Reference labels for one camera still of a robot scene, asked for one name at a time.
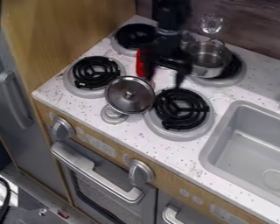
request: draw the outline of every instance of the cable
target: cable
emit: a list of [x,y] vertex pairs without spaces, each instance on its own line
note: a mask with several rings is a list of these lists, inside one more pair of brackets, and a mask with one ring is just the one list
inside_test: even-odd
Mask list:
[[3,205],[0,208],[0,224],[3,224],[6,214],[8,213],[10,206],[9,203],[11,201],[11,187],[9,186],[8,182],[0,178],[0,183],[6,187],[6,197],[3,201]]

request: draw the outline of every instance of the silver pot lid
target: silver pot lid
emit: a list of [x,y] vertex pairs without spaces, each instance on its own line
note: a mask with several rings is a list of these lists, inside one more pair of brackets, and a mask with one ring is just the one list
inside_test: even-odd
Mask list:
[[155,92],[145,80],[123,76],[107,85],[105,97],[112,109],[125,115],[132,115],[150,109],[155,101]]

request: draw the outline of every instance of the oven door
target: oven door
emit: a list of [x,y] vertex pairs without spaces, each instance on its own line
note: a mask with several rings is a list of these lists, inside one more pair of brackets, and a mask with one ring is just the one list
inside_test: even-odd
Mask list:
[[134,187],[128,173],[70,140],[53,144],[73,202],[99,223],[155,223],[156,188]]
[[215,224],[205,215],[164,192],[157,196],[157,224]]

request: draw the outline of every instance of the cabinet door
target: cabinet door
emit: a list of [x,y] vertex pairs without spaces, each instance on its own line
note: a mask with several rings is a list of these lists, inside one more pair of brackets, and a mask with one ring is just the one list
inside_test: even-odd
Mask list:
[[133,186],[124,169],[73,141],[56,142],[51,150],[80,210],[99,223],[155,223],[156,188]]
[[57,165],[32,114],[2,35],[0,41],[0,138],[20,168],[65,196]]
[[157,196],[157,224],[215,224],[203,214],[185,206],[164,192]]

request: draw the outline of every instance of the oven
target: oven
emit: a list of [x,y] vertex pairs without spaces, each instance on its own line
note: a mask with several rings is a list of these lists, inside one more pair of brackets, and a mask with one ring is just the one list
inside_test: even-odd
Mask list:
[[101,224],[155,223],[157,189],[133,186],[116,164],[67,139],[52,145],[74,206]]

